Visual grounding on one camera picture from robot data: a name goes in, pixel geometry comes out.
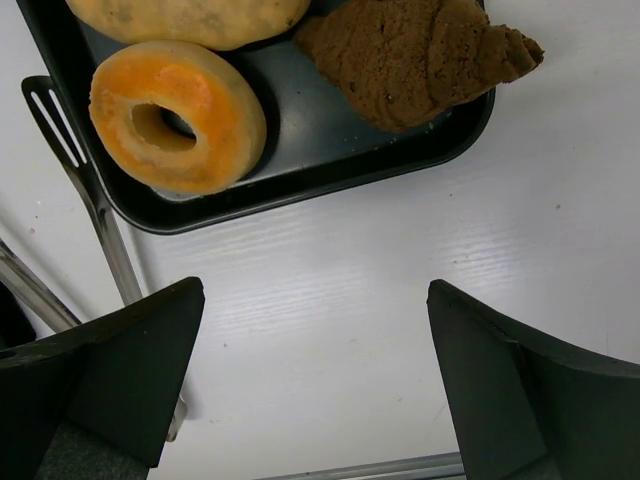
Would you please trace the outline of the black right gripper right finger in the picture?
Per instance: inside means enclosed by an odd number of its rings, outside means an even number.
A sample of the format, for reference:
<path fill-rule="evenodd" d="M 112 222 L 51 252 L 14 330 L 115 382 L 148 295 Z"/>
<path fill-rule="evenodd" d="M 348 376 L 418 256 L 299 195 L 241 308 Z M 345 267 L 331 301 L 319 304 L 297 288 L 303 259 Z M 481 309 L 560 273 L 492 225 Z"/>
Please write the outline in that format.
<path fill-rule="evenodd" d="M 427 309 L 469 479 L 636 479 L 639 367 L 516 321 L 444 280 Z"/>

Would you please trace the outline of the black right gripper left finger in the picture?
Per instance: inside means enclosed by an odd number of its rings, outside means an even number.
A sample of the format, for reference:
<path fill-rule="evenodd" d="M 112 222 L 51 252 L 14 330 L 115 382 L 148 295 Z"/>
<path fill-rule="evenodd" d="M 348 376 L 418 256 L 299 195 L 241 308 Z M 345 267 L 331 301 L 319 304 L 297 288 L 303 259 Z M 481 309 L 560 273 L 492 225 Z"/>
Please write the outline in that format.
<path fill-rule="evenodd" d="M 1 351 L 4 479 L 145 479 L 158 466 L 205 294 L 184 278 Z"/>

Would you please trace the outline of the steel serving tongs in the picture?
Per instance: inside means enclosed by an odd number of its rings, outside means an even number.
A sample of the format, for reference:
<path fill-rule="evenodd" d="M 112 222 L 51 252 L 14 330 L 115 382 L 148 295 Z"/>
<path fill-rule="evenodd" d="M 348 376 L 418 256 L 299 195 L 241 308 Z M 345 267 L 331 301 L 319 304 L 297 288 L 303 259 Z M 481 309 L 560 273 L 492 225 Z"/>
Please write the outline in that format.
<path fill-rule="evenodd" d="M 64 110 L 48 76 L 31 76 L 21 83 L 27 106 L 46 142 L 81 198 L 95 230 L 106 262 L 123 303 L 143 298 L 116 217 L 88 155 L 74 138 Z M 60 300 L 6 243 L 1 244 L 1 282 L 53 332 L 61 333 L 81 324 Z"/>

